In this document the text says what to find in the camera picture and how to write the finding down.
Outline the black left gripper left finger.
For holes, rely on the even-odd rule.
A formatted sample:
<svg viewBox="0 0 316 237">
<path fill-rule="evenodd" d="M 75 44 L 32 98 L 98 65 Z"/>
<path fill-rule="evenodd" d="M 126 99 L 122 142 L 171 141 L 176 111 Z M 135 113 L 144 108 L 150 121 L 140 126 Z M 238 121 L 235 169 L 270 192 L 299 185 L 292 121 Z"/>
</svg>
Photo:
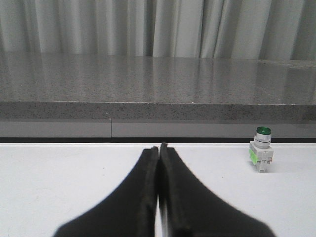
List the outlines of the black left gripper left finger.
<svg viewBox="0 0 316 237">
<path fill-rule="evenodd" d="M 57 237 L 153 237 L 158 148 L 144 149 L 126 178 L 95 207 L 62 225 Z"/>
</svg>

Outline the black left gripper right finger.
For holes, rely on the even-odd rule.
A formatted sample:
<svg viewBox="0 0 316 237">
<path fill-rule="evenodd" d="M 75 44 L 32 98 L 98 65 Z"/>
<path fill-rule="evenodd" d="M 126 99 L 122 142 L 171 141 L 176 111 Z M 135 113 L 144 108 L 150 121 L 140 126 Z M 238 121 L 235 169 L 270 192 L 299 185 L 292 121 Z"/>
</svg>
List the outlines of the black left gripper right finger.
<svg viewBox="0 0 316 237">
<path fill-rule="evenodd" d="M 162 143 L 159 155 L 159 207 L 165 237 L 272 237 L 264 223 L 232 207 L 210 191 Z"/>
</svg>

